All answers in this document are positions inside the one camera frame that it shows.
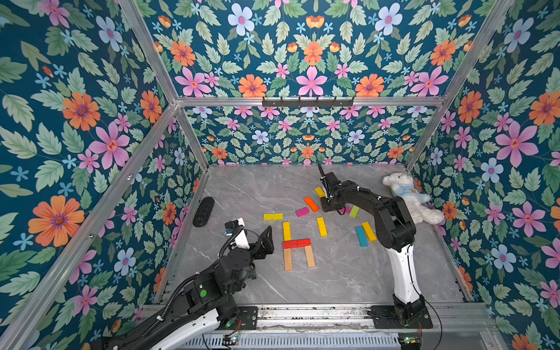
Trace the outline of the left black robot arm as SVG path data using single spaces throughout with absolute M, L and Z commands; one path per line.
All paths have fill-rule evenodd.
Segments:
M 208 268 L 181 282 L 166 305 L 134 329 L 95 340 L 92 349 L 177 349 L 189 340 L 239 320 L 233 296 L 255 277 L 255 261 L 274 253 L 268 226 L 248 248 L 235 239 L 245 231 L 238 224 Z

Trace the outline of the red block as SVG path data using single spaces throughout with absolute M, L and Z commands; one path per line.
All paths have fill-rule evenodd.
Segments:
M 285 242 L 283 242 L 283 248 L 284 249 L 298 248 L 298 242 L 297 241 L 285 241 Z
M 305 247 L 305 246 L 311 246 L 311 240 L 310 239 L 299 239 L 297 241 L 295 241 L 296 246 L 297 247 Z

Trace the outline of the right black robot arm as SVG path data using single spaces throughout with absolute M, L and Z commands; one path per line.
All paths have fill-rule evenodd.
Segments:
M 393 319 L 408 324 L 427 310 L 424 296 L 417 287 L 414 265 L 414 242 L 417 233 L 410 212 L 401 197 L 376 194 L 357 183 L 341 182 L 334 173 L 318 166 L 325 197 L 320 199 L 324 212 L 341 211 L 347 204 L 371 214 L 374 233 L 387 249 L 395 282 Z

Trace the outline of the natural wood block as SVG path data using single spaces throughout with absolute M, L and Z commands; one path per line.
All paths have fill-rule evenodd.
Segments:
M 293 270 L 293 257 L 291 249 L 283 249 L 284 252 L 284 269 L 285 271 Z
M 304 251 L 305 251 L 305 254 L 306 254 L 306 262 L 307 262 L 308 267 L 309 268 L 315 268 L 316 267 L 316 262 L 315 262 L 315 258 L 314 258 L 312 245 L 305 246 Z

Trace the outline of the small lime green block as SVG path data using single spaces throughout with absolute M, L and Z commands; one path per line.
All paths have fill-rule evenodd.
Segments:
M 351 208 L 351 211 L 350 211 L 350 214 L 349 214 L 350 217 L 353 218 L 353 219 L 355 219 L 355 218 L 357 217 L 359 211 L 360 211 L 360 208 L 359 208 L 359 207 L 353 206 L 353 207 Z

